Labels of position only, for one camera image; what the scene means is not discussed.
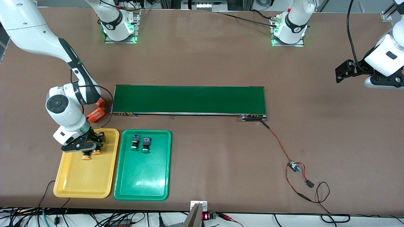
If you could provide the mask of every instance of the black electronic component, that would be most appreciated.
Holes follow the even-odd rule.
[[[142,146],[143,146],[144,151],[149,151],[149,147],[150,147],[150,144],[152,142],[151,140],[152,139],[150,137],[143,138]]]
[[[55,219],[53,220],[53,224],[57,225],[60,223],[60,218],[59,217],[55,217]]]
[[[306,180],[306,184],[307,184],[307,186],[309,186],[309,187],[314,187],[313,182],[311,182],[311,181],[309,181],[309,180]]]
[[[290,167],[293,171],[295,171],[295,172],[301,171],[301,170],[300,170],[300,167],[298,166],[298,164],[296,164],[293,160],[291,160],[291,161],[289,162],[289,167]]]
[[[139,147],[139,142],[140,142],[140,136],[139,135],[133,135],[132,138],[132,149],[137,149]]]
[[[130,219],[118,219],[109,221],[109,227],[130,227]]]
[[[203,214],[202,214],[202,220],[203,221],[216,219],[216,217],[217,217],[216,212],[203,212]]]

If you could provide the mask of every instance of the red wire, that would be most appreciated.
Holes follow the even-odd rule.
[[[285,169],[286,180],[288,181],[290,187],[291,187],[291,188],[296,192],[296,194],[297,194],[298,192],[296,191],[296,189],[292,186],[292,184],[291,184],[290,181],[289,181],[289,177],[288,177],[288,167],[289,167],[289,163],[286,165],[286,169]]]
[[[272,134],[276,137],[276,139],[278,140],[278,143],[280,145],[280,148],[282,148],[283,153],[285,153],[286,157],[288,157],[289,162],[292,161],[288,155],[288,153],[286,152],[285,147],[283,146],[282,142],[280,141],[280,139],[278,138],[278,136],[274,133],[274,131],[272,131],[271,128],[269,128],[269,130],[272,132]]]
[[[230,221],[235,222],[235,223],[241,225],[242,227],[244,227],[243,224],[241,224],[240,222],[238,222],[238,221],[236,221],[236,220],[234,220],[234,219],[230,219]]]
[[[306,166],[303,164],[303,163],[301,163],[301,162],[295,162],[294,164],[302,164],[303,165],[303,178],[305,179],[305,180],[307,180],[307,177],[306,177]]]

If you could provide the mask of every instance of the orange object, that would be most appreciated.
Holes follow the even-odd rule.
[[[91,112],[89,115],[87,115],[88,120],[91,123],[94,123],[98,121],[101,117],[105,115],[105,112],[101,108],[97,108],[93,112]]]
[[[107,102],[102,97],[100,97],[95,104],[101,108],[105,108],[107,106]]]

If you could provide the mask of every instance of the mounting plate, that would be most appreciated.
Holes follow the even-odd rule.
[[[202,203],[202,205],[203,205],[203,212],[207,212],[207,211],[208,211],[208,201],[197,201],[197,200],[191,201],[189,210],[192,210],[192,208],[194,207],[194,205],[195,205],[196,203]]]

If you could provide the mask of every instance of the white floor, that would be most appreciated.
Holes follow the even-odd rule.
[[[278,227],[272,214],[228,214],[234,220],[242,223],[244,227]],[[51,227],[54,227],[53,220],[56,216],[46,216],[48,223]],[[59,227],[67,227],[63,218],[60,217]],[[97,214],[98,221],[109,217],[108,214]],[[141,213],[136,214],[132,221],[138,221],[143,217]],[[279,223],[282,227],[333,227],[333,224],[327,224],[321,221],[320,216],[317,215],[293,215],[293,214],[277,214]],[[85,214],[69,214],[65,215],[66,221],[69,227],[95,227],[96,222]],[[185,220],[186,215],[178,212],[162,213],[162,218],[166,226],[178,224]],[[335,217],[335,221],[342,221],[346,218]],[[25,225],[26,220],[21,224],[21,227]],[[9,219],[0,220],[1,227],[8,226]],[[241,227],[241,225],[229,221],[225,221],[221,218],[205,221],[206,227],[211,227],[219,224],[218,227]],[[158,227],[158,213],[149,213],[150,227]],[[32,218],[28,224],[28,227],[37,227],[38,223],[36,218]],[[40,226],[45,227],[42,216],[40,216]],[[141,222],[132,225],[133,227],[148,227],[147,218],[144,218]],[[402,227],[403,225],[394,218],[379,218],[379,217],[351,217],[348,223],[339,223],[338,227]]]

